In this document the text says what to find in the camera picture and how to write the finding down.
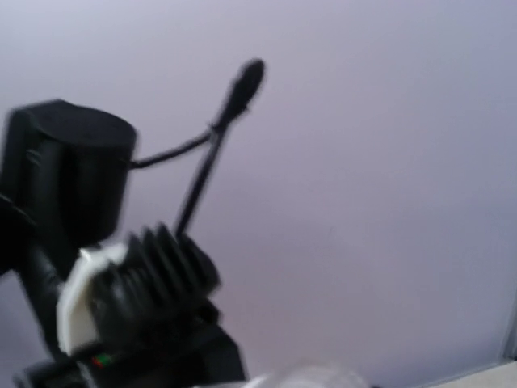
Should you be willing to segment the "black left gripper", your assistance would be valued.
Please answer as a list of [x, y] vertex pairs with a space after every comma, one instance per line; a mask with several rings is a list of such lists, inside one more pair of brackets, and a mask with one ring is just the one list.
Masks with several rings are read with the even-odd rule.
[[220, 325], [215, 306], [203, 306], [180, 331], [134, 353], [88, 349], [75, 358], [32, 365], [16, 387], [209, 387], [246, 380], [237, 343]]

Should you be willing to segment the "clear plastic bottle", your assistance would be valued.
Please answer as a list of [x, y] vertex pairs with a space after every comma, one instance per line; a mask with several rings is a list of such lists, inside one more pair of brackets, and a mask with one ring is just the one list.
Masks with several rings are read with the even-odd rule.
[[331, 363], [302, 362], [254, 377], [248, 388], [368, 388], [370, 385], [352, 370]]

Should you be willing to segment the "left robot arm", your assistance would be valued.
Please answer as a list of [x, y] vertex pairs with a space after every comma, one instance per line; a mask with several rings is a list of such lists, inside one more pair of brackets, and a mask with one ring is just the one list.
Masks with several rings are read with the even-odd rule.
[[169, 158], [132, 160], [125, 120], [63, 100], [14, 109], [1, 171], [3, 272], [17, 272], [50, 362], [18, 387], [207, 387], [246, 378], [238, 345], [210, 295], [220, 283], [187, 234], [230, 124], [231, 97], [211, 128], [173, 150], [208, 143], [175, 228], [159, 225], [102, 247], [118, 223], [128, 173]]

